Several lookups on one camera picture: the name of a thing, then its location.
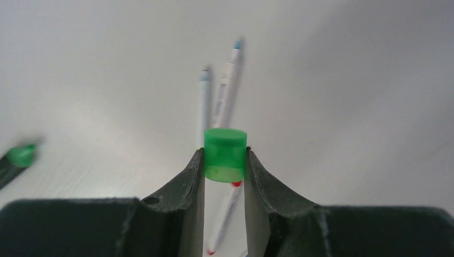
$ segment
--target blue pen tip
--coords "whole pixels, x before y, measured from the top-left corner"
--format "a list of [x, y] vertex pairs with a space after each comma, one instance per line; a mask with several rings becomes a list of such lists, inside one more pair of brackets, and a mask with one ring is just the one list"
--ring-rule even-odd
[[240, 41], [235, 41], [235, 46], [233, 48], [234, 49], [241, 49], [241, 42]]

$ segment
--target red pen tip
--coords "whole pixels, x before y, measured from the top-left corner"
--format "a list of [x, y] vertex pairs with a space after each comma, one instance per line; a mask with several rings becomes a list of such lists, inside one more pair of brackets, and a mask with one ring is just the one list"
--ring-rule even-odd
[[232, 186], [239, 187], [239, 186], [241, 186], [241, 183], [242, 183], [242, 181], [232, 182]]

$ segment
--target green bottle cap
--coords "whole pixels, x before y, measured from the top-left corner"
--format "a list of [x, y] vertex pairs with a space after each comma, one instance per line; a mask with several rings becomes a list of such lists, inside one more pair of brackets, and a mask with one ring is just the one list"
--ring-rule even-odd
[[35, 145], [11, 148], [6, 157], [16, 167], [30, 167], [35, 159]]
[[205, 177], [218, 182], [244, 179], [247, 134], [232, 128], [205, 130]]

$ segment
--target green marker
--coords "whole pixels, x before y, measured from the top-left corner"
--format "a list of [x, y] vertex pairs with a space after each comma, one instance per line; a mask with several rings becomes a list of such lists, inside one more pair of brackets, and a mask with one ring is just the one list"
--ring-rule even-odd
[[35, 145], [11, 148], [0, 159], [0, 190], [30, 167], [35, 159]]
[[205, 130], [205, 177], [218, 182], [244, 179], [247, 134], [232, 128]]

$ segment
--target green cap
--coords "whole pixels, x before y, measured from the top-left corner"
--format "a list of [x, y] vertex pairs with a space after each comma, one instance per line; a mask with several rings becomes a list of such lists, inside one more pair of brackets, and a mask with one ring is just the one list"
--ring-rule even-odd
[[205, 130], [205, 177], [218, 182], [244, 179], [247, 134], [232, 128]]
[[16, 167], [30, 167], [35, 159], [35, 145], [11, 148], [6, 157]]

